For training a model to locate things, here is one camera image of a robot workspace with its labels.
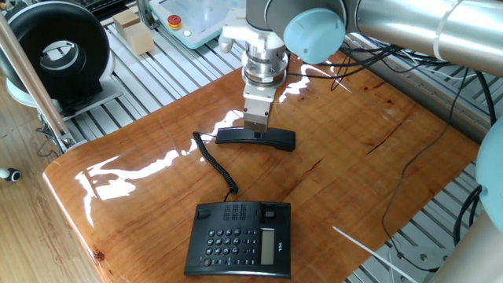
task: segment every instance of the wood grain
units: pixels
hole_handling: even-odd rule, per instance
[[[298,61],[291,72],[321,74]],[[369,256],[332,226],[374,250],[387,240],[380,218],[401,170],[445,126],[370,72],[345,79],[333,92],[331,84],[290,76],[278,90],[270,126],[297,133],[293,153],[207,144],[240,187],[230,200],[292,204],[294,282],[343,281]],[[265,281],[183,275],[196,205],[222,201],[228,189],[202,160],[192,132],[242,125],[243,88],[240,71],[232,72],[46,169],[48,186],[103,281]],[[476,152],[477,145],[448,130],[410,166],[387,218],[390,233]]]
[[[95,269],[42,181],[43,170],[55,156],[36,154],[45,140],[35,133],[42,126],[36,110],[6,93],[3,74],[0,82],[0,167],[22,172],[18,182],[0,180],[0,282],[98,282]],[[48,143],[42,153],[49,149],[56,147]]]

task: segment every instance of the metal pole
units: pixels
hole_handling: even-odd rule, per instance
[[[360,0],[360,33],[503,77],[503,2]]]
[[[486,212],[473,223],[430,283],[503,282],[503,233]]]
[[[152,9],[150,9],[149,0],[136,0],[136,6],[138,7],[141,21],[145,23],[147,27],[150,29],[159,27],[159,23],[154,19]]]
[[[17,41],[17,37],[14,35],[3,14],[0,16],[0,47],[9,59],[10,64],[14,67],[14,70],[16,70],[28,93],[35,100],[37,107],[39,107],[40,112],[46,118],[47,123],[63,149],[74,145],[75,140],[70,135],[70,131],[64,124],[60,113],[56,110],[46,88],[33,69],[26,53]]]

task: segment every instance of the black telephone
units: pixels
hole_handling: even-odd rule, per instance
[[[290,204],[199,204],[185,275],[290,278]]]

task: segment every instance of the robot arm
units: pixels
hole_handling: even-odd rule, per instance
[[[349,32],[503,77],[503,2],[494,0],[253,0],[231,9],[219,39],[243,55],[244,127],[266,132],[285,47],[308,64],[334,54]]]

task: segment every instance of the light blue joint cap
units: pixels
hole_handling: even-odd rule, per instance
[[[482,141],[475,167],[482,185],[480,201],[490,220],[503,232],[503,119],[499,119]]]
[[[283,40],[286,47],[308,64],[319,64],[343,44],[346,27],[335,12],[316,8],[294,17]]]

